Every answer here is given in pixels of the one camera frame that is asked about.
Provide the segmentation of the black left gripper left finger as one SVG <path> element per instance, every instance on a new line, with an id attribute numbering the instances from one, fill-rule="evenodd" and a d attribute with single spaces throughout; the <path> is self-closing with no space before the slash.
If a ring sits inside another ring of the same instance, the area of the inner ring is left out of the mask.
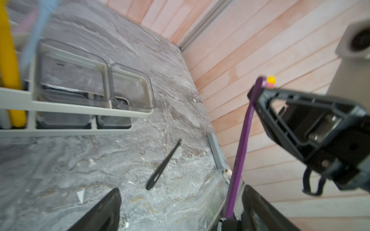
<path id="1" fill-rule="evenodd" d="M 119 188 L 114 188 L 68 231 L 117 231 L 120 206 L 120 191 Z"/>

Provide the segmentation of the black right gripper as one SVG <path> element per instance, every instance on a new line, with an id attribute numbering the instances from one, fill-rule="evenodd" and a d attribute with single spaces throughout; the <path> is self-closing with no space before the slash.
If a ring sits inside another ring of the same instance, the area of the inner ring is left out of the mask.
<path id="1" fill-rule="evenodd" d="M 370 190 L 370 117 L 355 101 L 262 88 L 253 101 L 268 137 L 306 164 L 303 192 L 314 171 L 341 191 Z"/>

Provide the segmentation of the purple toothbrush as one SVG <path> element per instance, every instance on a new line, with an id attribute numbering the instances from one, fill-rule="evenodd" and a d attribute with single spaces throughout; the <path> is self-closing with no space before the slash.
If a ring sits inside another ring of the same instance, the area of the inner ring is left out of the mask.
<path id="1" fill-rule="evenodd" d="M 241 137 L 239 141 L 239 146 L 236 154 L 236 159 L 234 162 L 234 168 L 232 170 L 231 181 L 227 193 L 227 197 L 225 200 L 225 207 L 223 210 L 223 215 L 225 218 L 232 218 L 234 213 L 234 207 L 236 204 L 236 199 L 239 192 L 240 181 L 242 177 L 242 171 L 244 166 L 244 161 L 247 153 L 248 147 L 248 139 L 251 130 L 251 123 L 253 119 L 253 114 L 255 111 L 254 102 L 255 99 L 260 94 L 261 90 L 266 86 L 267 77 L 266 76 L 259 76 L 255 82 L 254 87 L 252 88 L 252 92 L 250 95 L 250 103 L 247 108 L 243 127 L 241 131 Z"/>

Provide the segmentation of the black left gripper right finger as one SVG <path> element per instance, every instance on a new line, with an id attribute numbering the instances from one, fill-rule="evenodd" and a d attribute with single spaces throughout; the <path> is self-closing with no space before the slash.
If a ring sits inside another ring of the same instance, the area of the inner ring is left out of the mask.
<path id="1" fill-rule="evenodd" d="M 243 231 L 300 230 L 249 185 L 244 188 L 242 203 L 244 212 L 241 217 L 241 229 Z"/>

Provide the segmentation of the yellow toothbrush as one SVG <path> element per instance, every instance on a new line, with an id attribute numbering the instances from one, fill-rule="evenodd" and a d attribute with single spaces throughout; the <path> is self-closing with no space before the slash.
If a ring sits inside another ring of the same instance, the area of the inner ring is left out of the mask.
<path id="1" fill-rule="evenodd" d="M 14 50 L 8 14 L 7 1 L 1 1 L 1 84 L 4 88 L 21 90 L 21 81 Z M 26 113 L 21 110 L 1 109 L 1 128 L 24 128 Z"/>

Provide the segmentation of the black toothbrush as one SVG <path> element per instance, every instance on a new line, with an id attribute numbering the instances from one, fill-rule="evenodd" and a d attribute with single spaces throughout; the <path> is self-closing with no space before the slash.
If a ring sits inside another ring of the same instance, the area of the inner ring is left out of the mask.
<path id="1" fill-rule="evenodd" d="M 169 161 L 171 160 L 172 156 L 174 155 L 174 153 L 176 152 L 176 150 L 178 149 L 179 146 L 182 145 L 182 139 L 180 139 L 177 144 L 175 145 L 175 147 L 171 150 L 171 152 L 167 155 L 167 157 L 162 161 L 162 163 L 157 167 L 157 169 L 155 170 L 155 172 L 152 174 L 152 176 L 149 178 L 146 186 L 145 186 L 145 189 L 146 190 L 151 190 L 155 184 L 157 183 L 158 179 L 160 178 L 160 176 L 162 175 L 162 173 L 164 172 L 165 168 L 167 167 Z"/>

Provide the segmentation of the pale blue toothbrush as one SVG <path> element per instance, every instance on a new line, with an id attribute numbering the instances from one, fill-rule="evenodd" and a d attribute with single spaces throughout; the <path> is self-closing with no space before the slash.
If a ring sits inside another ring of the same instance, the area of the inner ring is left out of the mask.
<path id="1" fill-rule="evenodd" d="M 36 51 L 38 42 L 42 36 L 47 20 L 51 13 L 57 8 L 59 1 L 39 1 L 37 20 L 31 31 L 28 41 L 21 53 L 19 70 L 24 75 Z"/>

